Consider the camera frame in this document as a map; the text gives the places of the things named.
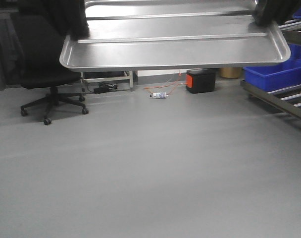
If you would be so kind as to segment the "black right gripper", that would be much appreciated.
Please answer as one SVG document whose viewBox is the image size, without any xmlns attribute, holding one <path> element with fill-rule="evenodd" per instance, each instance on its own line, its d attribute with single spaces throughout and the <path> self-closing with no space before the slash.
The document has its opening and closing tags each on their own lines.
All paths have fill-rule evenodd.
<svg viewBox="0 0 301 238">
<path fill-rule="evenodd" d="M 258 26 L 283 24 L 301 7 L 301 0 L 257 0 L 253 18 Z"/>
</svg>

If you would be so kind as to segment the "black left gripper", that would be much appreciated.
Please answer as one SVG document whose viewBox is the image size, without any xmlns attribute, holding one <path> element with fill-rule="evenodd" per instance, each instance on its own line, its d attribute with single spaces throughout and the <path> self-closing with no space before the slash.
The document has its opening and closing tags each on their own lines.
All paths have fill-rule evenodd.
<svg viewBox="0 0 301 238">
<path fill-rule="evenodd" d="M 83 0 L 42 0 L 45 16 L 62 36 L 81 39 L 89 35 Z"/>
</svg>

